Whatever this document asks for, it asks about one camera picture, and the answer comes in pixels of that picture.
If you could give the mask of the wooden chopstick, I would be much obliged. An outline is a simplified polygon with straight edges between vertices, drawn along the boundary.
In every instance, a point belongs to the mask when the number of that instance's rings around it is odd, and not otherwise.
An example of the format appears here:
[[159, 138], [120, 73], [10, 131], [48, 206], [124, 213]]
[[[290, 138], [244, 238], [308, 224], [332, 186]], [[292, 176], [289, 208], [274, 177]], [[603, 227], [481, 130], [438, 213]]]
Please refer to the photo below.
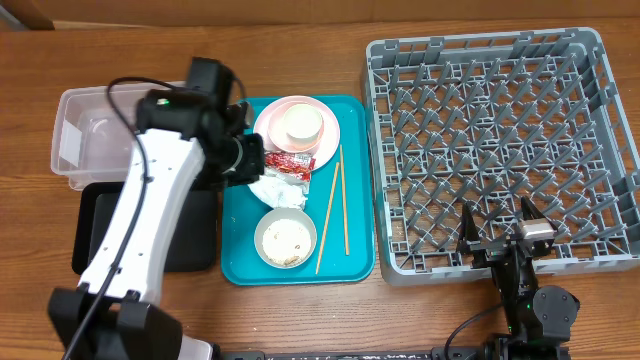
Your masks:
[[345, 255], [350, 255], [350, 241], [349, 241], [349, 228], [348, 228], [348, 209], [346, 198], [346, 177], [345, 177], [345, 165], [344, 165], [344, 151], [342, 144], [339, 147], [340, 155], [340, 177], [341, 177], [341, 190], [342, 190], [342, 209], [343, 209], [343, 226], [344, 226], [344, 247]]
[[338, 162], [338, 163], [335, 164], [335, 168], [334, 168], [334, 174], [333, 174], [333, 179], [332, 179], [332, 184], [331, 184], [331, 191], [330, 191], [330, 195], [329, 195], [329, 199], [328, 199], [326, 215], [325, 215], [325, 222], [324, 222], [322, 236], [321, 236], [320, 249], [319, 249], [318, 259], [317, 259], [316, 268], [315, 268], [315, 275], [319, 274], [321, 263], [322, 263], [322, 259], [323, 259], [323, 255], [324, 255], [327, 232], [328, 232], [328, 227], [329, 227], [329, 223], [330, 223], [331, 211], [332, 211], [333, 200], [334, 200], [334, 196], [335, 196], [335, 190], [336, 190], [336, 186], [337, 186], [337, 179], [338, 179], [338, 174], [339, 174], [339, 170], [340, 170], [340, 165], [341, 165], [340, 162]]

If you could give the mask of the cream cup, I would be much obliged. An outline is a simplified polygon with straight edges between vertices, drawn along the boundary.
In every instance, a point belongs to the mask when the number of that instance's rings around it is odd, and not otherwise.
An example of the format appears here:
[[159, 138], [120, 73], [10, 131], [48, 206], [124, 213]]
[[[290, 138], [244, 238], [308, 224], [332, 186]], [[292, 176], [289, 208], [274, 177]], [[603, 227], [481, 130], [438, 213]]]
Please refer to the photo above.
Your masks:
[[310, 146], [315, 143], [323, 129], [324, 120], [312, 105], [299, 103], [284, 113], [285, 132], [296, 146]]

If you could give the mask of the black plastic tray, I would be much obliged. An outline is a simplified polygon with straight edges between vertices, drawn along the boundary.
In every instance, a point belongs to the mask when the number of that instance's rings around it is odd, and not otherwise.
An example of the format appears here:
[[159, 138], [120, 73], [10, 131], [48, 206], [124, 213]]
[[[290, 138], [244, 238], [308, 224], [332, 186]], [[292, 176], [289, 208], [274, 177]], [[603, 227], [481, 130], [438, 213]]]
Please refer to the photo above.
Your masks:
[[[99, 182], [82, 191], [71, 260], [75, 274], [82, 274], [96, 255], [122, 188], [121, 182]], [[217, 208], [216, 192], [189, 192], [168, 250], [165, 272], [204, 271], [215, 264]]]

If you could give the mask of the red sauce packet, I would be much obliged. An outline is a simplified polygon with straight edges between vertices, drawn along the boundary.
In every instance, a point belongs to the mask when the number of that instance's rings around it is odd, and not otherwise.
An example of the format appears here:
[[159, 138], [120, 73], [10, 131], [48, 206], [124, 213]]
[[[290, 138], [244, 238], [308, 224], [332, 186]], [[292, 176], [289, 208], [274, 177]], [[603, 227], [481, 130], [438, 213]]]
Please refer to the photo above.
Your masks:
[[311, 180], [315, 162], [316, 159], [308, 153], [267, 152], [265, 155], [268, 168], [303, 182]]

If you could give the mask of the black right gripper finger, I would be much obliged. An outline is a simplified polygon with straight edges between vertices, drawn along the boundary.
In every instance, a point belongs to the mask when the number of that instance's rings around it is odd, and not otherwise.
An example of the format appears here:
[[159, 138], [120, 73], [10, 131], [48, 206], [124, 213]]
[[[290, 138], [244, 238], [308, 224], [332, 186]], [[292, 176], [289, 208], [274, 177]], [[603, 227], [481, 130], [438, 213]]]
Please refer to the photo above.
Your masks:
[[478, 230], [473, 219], [471, 206], [468, 202], [465, 202], [462, 207], [458, 244], [478, 244], [480, 241], [481, 238], [478, 234]]
[[546, 217], [534, 204], [534, 202], [526, 196], [520, 198], [520, 206], [523, 220], [546, 220], [554, 231], [558, 230], [558, 227]]

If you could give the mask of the teal plastic tray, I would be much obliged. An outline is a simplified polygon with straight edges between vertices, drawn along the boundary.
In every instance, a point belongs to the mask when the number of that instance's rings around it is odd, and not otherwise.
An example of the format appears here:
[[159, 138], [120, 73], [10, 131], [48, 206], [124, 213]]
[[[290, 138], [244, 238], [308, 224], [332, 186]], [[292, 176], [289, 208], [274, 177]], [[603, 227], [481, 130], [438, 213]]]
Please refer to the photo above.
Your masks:
[[[337, 95], [340, 144], [344, 151], [350, 255], [345, 255], [340, 170], [333, 200], [324, 255], [318, 275], [315, 268], [320, 246], [302, 265], [277, 269], [266, 264], [254, 245], [260, 219], [271, 208], [260, 201], [248, 185], [224, 192], [220, 266], [225, 277], [241, 286], [292, 285], [356, 282], [366, 278], [375, 264], [375, 230], [370, 175], [369, 145], [365, 112], [353, 96]], [[321, 238], [339, 151], [313, 172], [305, 213], [312, 219]]]

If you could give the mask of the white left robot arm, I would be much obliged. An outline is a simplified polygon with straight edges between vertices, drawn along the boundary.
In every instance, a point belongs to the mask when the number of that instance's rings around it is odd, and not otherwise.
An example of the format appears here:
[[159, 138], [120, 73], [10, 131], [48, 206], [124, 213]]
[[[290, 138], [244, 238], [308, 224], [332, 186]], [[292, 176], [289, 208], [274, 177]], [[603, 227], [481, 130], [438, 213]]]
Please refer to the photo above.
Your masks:
[[219, 191], [259, 179], [263, 139], [246, 134], [244, 86], [222, 62], [195, 57], [186, 83], [156, 80], [125, 126], [134, 149], [101, 247], [75, 289], [57, 288], [48, 315], [67, 359], [219, 359], [184, 334], [159, 302], [171, 241], [193, 184]]

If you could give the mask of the small pink bowl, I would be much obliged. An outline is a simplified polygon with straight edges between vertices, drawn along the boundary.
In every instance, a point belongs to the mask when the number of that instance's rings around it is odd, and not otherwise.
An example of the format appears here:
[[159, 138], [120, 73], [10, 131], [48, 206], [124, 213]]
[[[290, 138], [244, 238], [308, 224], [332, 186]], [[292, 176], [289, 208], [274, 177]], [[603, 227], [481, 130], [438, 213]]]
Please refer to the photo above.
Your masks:
[[310, 146], [296, 146], [291, 142], [291, 140], [287, 137], [285, 132], [285, 122], [284, 122], [284, 113], [288, 108], [295, 104], [305, 103], [305, 102], [288, 102], [284, 105], [279, 106], [273, 115], [271, 116], [269, 125], [268, 125], [268, 135], [270, 140], [274, 143], [276, 147], [291, 153], [301, 153], [301, 152], [309, 152], [312, 148], [314, 148], [320, 141], [323, 129], [320, 132], [320, 136], [315, 143], [312, 143]]

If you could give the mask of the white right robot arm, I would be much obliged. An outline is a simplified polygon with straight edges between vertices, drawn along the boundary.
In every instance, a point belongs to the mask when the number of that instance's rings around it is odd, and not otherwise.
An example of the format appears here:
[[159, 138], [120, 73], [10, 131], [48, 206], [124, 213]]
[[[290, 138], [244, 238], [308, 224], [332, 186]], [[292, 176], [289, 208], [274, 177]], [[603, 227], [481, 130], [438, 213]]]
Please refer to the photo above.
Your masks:
[[557, 227], [522, 197], [522, 218], [516, 231], [502, 240], [484, 243], [474, 222], [471, 206], [464, 204], [457, 251], [473, 257], [472, 267], [488, 268], [500, 293], [500, 303], [459, 325], [448, 337], [444, 355], [452, 355], [451, 343], [471, 323], [502, 308], [509, 332], [493, 334], [477, 348], [475, 359], [568, 359], [564, 346], [580, 309], [579, 300], [558, 286], [538, 284], [533, 260], [548, 255]]

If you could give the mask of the grey dishwasher rack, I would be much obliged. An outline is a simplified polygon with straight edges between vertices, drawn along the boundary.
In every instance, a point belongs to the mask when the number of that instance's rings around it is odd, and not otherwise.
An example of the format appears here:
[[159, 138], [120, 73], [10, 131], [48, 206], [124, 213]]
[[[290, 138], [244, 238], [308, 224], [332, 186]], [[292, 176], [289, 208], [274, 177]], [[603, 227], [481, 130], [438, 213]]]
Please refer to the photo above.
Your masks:
[[639, 152], [596, 30], [375, 40], [363, 98], [387, 283], [488, 277], [456, 249], [462, 208], [503, 240], [522, 198], [557, 229], [537, 273], [638, 265]]

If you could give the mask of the large pink plate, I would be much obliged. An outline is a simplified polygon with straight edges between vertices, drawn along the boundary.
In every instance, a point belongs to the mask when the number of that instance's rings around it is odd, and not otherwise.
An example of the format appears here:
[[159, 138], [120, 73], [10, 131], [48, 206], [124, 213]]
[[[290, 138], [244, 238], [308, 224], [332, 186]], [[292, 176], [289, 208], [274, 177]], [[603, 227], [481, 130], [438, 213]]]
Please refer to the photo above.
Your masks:
[[337, 95], [303, 96], [292, 95], [285, 97], [254, 97], [248, 100], [255, 113], [253, 132], [263, 137], [264, 147], [267, 151], [281, 151], [281, 148], [270, 138], [269, 125], [272, 120], [281, 117], [286, 110], [294, 104], [306, 103], [313, 106], [323, 117], [324, 126], [318, 142], [308, 150], [315, 159], [314, 170], [319, 170], [334, 156], [340, 143], [340, 125], [338, 112], [335, 105], [338, 103]]

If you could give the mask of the clear plastic bin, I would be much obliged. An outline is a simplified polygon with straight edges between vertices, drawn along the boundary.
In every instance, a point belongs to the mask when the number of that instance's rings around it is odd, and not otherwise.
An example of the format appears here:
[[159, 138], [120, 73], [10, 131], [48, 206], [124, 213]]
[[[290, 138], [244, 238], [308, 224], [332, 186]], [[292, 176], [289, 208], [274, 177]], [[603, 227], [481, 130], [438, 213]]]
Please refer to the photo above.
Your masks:
[[104, 86], [69, 89], [58, 104], [50, 168], [75, 191], [95, 182], [123, 181], [128, 173], [132, 138], [105, 91]]

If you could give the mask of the grey bowl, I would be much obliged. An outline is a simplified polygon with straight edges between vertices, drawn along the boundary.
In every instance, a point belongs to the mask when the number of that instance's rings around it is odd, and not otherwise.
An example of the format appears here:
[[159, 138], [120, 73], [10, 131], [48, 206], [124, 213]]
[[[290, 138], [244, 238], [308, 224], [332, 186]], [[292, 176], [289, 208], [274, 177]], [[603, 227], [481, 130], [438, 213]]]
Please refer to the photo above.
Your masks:
[[317, 230], [302, 210], [276, 208], [264, 215], [254, 233], [254, 245], [260, 258], [277, 269], [292, 269], [304, 264], [317, 245]]

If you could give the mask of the white napkin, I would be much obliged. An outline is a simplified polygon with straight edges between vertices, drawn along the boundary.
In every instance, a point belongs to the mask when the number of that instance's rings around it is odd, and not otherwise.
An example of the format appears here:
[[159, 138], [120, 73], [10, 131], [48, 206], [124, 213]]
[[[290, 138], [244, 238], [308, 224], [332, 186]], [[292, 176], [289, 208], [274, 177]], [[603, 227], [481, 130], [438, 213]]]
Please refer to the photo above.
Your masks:
[[260, 201], [271, 208], [303, 210], [309, 194], [310, 182], [292, 174], [266, 168], [265, 174], [248, 187]]

